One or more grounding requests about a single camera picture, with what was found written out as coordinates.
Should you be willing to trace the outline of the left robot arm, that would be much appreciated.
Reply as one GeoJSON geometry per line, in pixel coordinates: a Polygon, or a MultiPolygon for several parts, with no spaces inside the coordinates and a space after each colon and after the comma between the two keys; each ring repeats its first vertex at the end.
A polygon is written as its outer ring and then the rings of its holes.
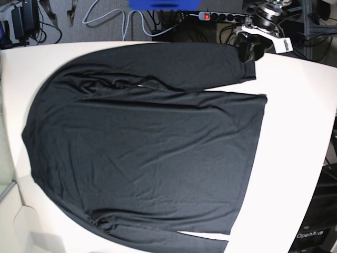
{"type": "Polygon", "coordinates": [[[270,48],[274,48],[277,54],[293,51],[291,39],[280,27],[283,8],[290,4],[291,1],[243,2],[245,18],[234,30],[234,45],[243,63],[259,60],[270,48]]]}

